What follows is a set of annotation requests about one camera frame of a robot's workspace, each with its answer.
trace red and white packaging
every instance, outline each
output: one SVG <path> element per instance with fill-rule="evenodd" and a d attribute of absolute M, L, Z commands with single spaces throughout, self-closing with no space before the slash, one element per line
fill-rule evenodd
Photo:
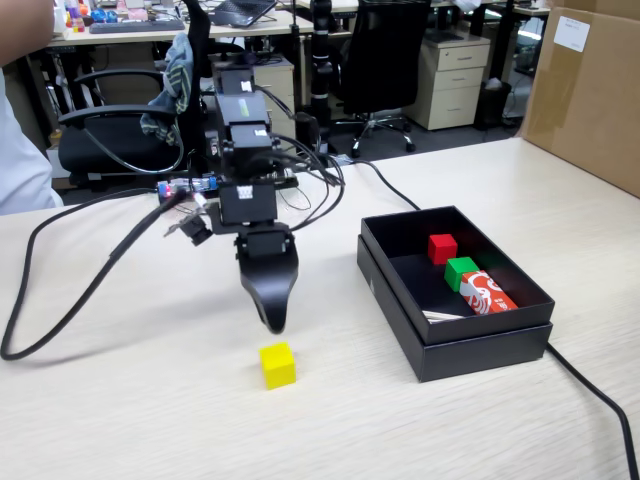
<path fill-rule="evenodd" d="M 484 270 L 463 274 L 460 294 L 476 315 L 518 308 Z"/>

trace chair base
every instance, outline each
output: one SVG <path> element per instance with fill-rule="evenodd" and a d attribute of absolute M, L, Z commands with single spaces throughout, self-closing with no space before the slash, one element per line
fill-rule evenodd
<path fill-rule="evenodd" d="M 394 123 L 402 121 L 402 128 L 394 126 Z M 360 156 L 360 142 L 364 138 L 370 138 L 371 133 L 376 129 L 383 128 L 392 132 L 397 132 L 404 137 L 405 148 L 407 152 L 415 152 L 416 146 L 411 141 L 409 132 L 411 131 L 411 124 L 407 121 L 403 115 L 391 115 L 381 118 L 375 118 L 372 114 L 356 115 L 355 120 L 342 120 L 335 122 L 336 125 L 358 125 L 361 127 L 360 134 L 356 135 L 353 139 L 353 145 L 351 147 L 351 157 L 358 158 Z"/>

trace black office chair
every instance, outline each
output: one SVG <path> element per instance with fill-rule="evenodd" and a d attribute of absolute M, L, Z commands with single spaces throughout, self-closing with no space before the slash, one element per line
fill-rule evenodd
<path fill-rule="evenodd" d="M 183 1 L 189 10 L 188 36 L 194 58 L 187 110 L 176 117 L 174 112 L 164 107 L 112 105 L 85 108 L 62 116 L 59 122 L 67 128 L 60 139 L 59 158 L 62 167 L 72 173 L 72 179 L 75 180 L 72 183 L 84 183 L 91 173 L 133 173 L 122 162 L 134 166 L 141 174 L 184 170 L 189 161 L 196 172 L 207 170 L 200 77 L 208 62 L 211 22 L 198 0 Z M 114 75 L 145 75 L 157 80 L 162 88 L 162 73 L 136 69 L 94 72 L 80 76 L 75 81 L 91 86 L 98 78 Z M 145 113 L 162 120 L 166 125 L 177 123 L 182 148 L 169 146 L 155 135 L 142 133 L 140 117 Z"/>
<path fill-rule="evenodd" d="M 374 113 L 411 105 L 418 94 L 418 58 L 427 28 L 431 0 L 359 0 L 356 26 L 344 58 L 333 58 L 332 90 L 344 101 L 344 111 L 359 125 L 351 156 L 360 156 L 360 141 L 376 128 L 400 133 L 408 152 L 415 151 L 402 115 L 375 118 Z M 400 129 L 394 125 L 403 122 Z"/>

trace open box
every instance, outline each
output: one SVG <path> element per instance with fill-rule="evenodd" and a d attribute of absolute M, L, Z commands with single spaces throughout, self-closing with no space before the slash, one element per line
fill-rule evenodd
<path fill-rule="evenodd" d="M 430 235 L 451 234 L 518 305 L 476 315 L 427 256 Z M 358 265 L 420 381 L 540 358 L 555 302 L 455 207 L 364 218 Z M 463 318 L 430 322 L 423 310 Z"/>

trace person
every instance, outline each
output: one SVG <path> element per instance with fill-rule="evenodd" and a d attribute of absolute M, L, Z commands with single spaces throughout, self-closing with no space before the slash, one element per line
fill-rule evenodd
<path fill-rule="evenodd" d="M 0 0 L 0 214 L 62 205 L 51 165 L 24 136 L 5 94 L 2 67 L 44 48 L 53 35 L 53 0 Z"/>

